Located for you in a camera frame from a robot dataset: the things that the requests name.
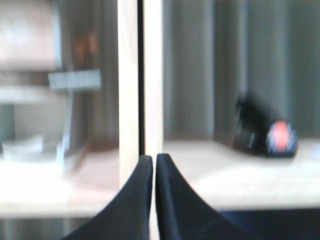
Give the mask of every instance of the red label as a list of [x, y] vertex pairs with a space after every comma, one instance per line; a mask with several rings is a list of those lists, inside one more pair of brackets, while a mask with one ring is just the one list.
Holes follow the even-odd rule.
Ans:
[[272, 136], [275, 148], [280, 151], [286, 150], [290, 140], [288, 124], [285, 121], [276, 121], [273, 125]]

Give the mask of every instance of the shelf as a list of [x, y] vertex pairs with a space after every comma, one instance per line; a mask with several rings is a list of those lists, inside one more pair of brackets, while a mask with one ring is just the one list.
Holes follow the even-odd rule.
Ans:
[[81, 218], [102, 210], [119, 191], [119, 150], [88, 153], [64, 175], [0, 168], [0, 218]]
[[[316, 140], [301, 140], [295, 158], [272, 159], [215, 141], [165, 141], [191, 187], [219, 211], [320, 207]], [[0, 174], [1, 218], [93, 217], [119, 191], [119, 149], [89, 153], [63, 176], [31, 168]]]
[[320, 207], [318, 140], [301, 140], [295, 158], [248, 155], [214, 141], [166, 141], [182, 175], [217, 210]]
[[39, 85], [0, 85], [0, 104], [41, 104], [65, 101], [64, 92]]

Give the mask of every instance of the light wood surface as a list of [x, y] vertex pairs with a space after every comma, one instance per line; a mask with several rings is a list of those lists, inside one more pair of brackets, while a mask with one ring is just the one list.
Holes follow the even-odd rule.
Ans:
[[[162, 152], [164, 141], [163, 1], [143, 1], [143, 18], [145, 154], [153, 158], [155, 182], [157, 154]], [[150, 209], [150, 239], [159, 239], [155, 187], [152, 189]]]
[[267, 158], [215, 141], [167, 141], [164, 152], [218, 210], [320, 207], [320, 141], [303, 139], [294, 158]]
[[[271, 159], [216, 141], [165, 141], [191, 187], [217, 210], [320, 207], [320, 141], [301, 140], [295, 158]], [[0, 218], [93, 217], [119, 191], [119, 151], [89, 153], [56, 176], [12, 169], [0, 174]]]
[[89, 153], [64, 175], [35, 163], [0, 169], [0, 219], [93, 217], [119, 191], [119, 150]]
[[118, 0], [120, 184], [139, 159], [137, 1]]

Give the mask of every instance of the wooden shelf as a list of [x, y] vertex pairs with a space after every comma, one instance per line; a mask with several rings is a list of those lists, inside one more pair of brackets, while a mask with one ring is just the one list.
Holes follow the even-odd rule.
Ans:
[[64, 175], [39, 168], [0, 169], [0, 218], [92, 217], [120, 189], [118, 149], [88, 153], [74, 171]]
[[[205, 140], [165, 141], [163, 151], [213, 208], [267, 210], [320, 207], [318, 147], [316, 140], [301, 140], [291, 159], [252, 156]], [[0, 177], [1, 218], [93, 217], [120, 189], [119, 149], [89, 153], [63, 176], [26, 169]]]
[[320, 144], [301, 140], [295, 158], [252, 156], [215, 141], [166, 141], [164, 152], [218, 210], [320, 207]]

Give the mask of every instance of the black plastic piece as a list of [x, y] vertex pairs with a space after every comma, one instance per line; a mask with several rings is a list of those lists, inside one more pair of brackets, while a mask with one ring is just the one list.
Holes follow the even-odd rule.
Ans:
[[220, 212], [263, 240], [320, 240], [320, 209], [268, 209]]
[[151, 157], [141, 156], [117, 196], [63, 240], [148, 240], [152, 176]]
[[298, 137], [292, 124], [278, 112], [249, 93], [239, 99], [238, 134], [234, 146], [254, 150], [274, 158], [293, 157], [298, 147]]
[[168, 154], [159, 154], [155, 179], [161, 240], [255, 240], [207, 205]]

